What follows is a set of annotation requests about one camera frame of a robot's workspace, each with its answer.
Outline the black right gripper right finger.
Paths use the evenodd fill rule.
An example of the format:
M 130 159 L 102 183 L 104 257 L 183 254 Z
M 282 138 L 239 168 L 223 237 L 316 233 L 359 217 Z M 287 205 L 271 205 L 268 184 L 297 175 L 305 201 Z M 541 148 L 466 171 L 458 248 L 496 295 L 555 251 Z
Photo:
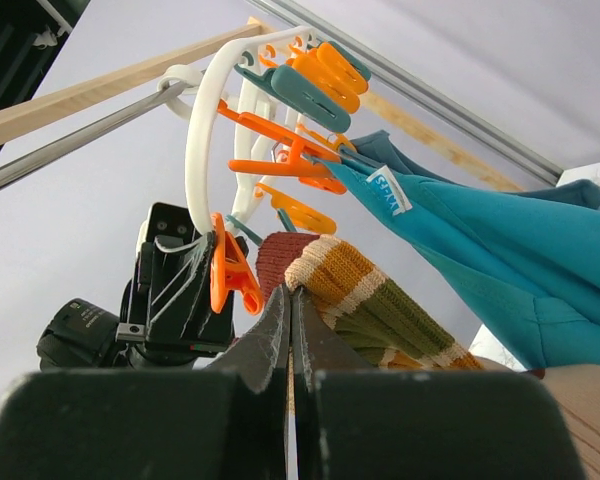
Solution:
M 581 479 L 556 402 L 537 379 L 371 367 L 291 298 L 303 479 Z

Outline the teal cloth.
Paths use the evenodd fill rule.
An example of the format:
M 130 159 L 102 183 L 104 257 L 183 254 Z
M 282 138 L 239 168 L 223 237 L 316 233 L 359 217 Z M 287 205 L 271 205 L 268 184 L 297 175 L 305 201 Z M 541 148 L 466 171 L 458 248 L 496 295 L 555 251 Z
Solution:
M 600 211 L 349 160 L 329 171 L 524 366 L 600 365 Z

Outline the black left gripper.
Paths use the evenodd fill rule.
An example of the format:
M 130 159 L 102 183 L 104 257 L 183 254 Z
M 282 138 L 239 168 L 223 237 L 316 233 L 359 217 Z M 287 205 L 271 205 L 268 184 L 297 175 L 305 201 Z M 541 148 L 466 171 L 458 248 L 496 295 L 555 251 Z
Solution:
M 211 306 L 215 235 L 186 244 L 158 235 L 141 244 L 125 291 L 117 341 L 143 358 L 214 357 L 234 340 L 233 300 Z

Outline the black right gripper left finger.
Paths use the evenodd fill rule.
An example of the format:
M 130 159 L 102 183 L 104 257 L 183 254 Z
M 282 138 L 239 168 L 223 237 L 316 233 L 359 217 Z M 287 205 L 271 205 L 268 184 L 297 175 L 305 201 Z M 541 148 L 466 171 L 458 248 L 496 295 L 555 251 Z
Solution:
M 283 479 L 291 296 L 203 369 L 56 369 L 0 403 L 0 479 Z

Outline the orange clothespin holding cloth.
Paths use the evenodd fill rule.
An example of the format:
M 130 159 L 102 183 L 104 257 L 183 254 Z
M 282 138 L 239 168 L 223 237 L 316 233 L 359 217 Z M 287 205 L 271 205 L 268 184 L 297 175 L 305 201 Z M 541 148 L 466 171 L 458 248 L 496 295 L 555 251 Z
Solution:
M 282 144 L 287 147 L 287 150 L 283 151 L 280 161 L 230 160 L 228 166 L 231 171 L 254 175 L 297 177 L 306 185 L 337 195 L 342 195 L 347 191 L 346 187 L 322 164 L 322 161 L 335 164 L 340 162 L 339 156 L 333 151 L 256 114 L 238 113 L 230 109 L 224 100 L 219 101 L 217 112 L 237 125 L 273 140 L 274 144 Z

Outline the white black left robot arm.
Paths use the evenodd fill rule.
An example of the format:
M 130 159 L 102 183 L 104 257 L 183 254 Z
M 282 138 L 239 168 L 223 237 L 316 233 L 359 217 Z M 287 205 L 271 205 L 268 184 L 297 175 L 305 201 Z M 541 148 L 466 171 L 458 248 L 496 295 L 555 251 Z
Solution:
M 38 340 L 40 367 L 187 369 L 226 351 L 235 338 L 233 303 L 211 308 L 215 243 L 213 234 L 143 243 L 120 312 L 68 301 Z

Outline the striped sock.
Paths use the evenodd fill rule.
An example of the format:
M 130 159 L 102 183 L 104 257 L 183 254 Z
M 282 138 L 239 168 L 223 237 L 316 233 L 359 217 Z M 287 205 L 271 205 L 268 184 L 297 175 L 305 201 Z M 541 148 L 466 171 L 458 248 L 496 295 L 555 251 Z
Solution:
M 278 286 L 306 290 L 321 321 L 374 367 L 484 368 L 393 279 L 340 238 L 273 233 L 259 247 L 256 272 L 264 297 Z

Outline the white round clip hanger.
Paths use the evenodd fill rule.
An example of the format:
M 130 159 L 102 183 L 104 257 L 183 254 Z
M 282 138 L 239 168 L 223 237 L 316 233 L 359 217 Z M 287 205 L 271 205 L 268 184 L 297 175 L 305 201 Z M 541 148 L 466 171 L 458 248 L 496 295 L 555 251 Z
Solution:
M 302 46 L 312 34 L 306 26 L 277 31 L 256 22 L 201 40 L 167 62 L 157 88 L 176 82 L 187 85 L 166 106 L 187 122 L 184 189 L 187 209 L 199 232 L 213 230 L 211 215 L 217 206 L 247 221 L 260 203 L 256 183 L 271 181 L 266 175 L 244 173 L 231 179 L 226 167 L 216 165 L 230 158 L 261 161 L 274 146 L 272 140 L 222 117 L 217 112 L 219 101 L 226 101 L 238 113 L 253 113 L 285 128 L 297 118 L 290 109 L 278 113 L 281 102 L 241 80 L 234 66 L 245 66 L 243 54 L 248 52 L 253 58 L 250 69 L 261 74 L 264 67 L 259 56 L 268 46 L 287 53 L 290 45 Z

